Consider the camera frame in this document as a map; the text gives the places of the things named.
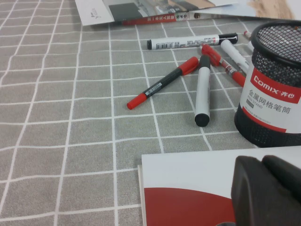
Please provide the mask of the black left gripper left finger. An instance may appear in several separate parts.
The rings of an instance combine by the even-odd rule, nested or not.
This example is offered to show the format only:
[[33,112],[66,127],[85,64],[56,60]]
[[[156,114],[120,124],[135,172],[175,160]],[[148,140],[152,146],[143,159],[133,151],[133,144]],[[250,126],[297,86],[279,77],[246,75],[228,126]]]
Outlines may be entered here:
[[236,158],[231,198],[237,226],[301,224],[301,202],[254,157]]

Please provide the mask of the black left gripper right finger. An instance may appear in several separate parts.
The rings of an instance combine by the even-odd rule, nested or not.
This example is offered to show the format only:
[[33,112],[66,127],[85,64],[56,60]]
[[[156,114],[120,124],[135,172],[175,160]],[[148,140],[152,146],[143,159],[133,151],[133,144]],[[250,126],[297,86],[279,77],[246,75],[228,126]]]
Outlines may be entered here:
[[274,155],[264,156],[262,163],[277,181],[300,202],[301,169]]

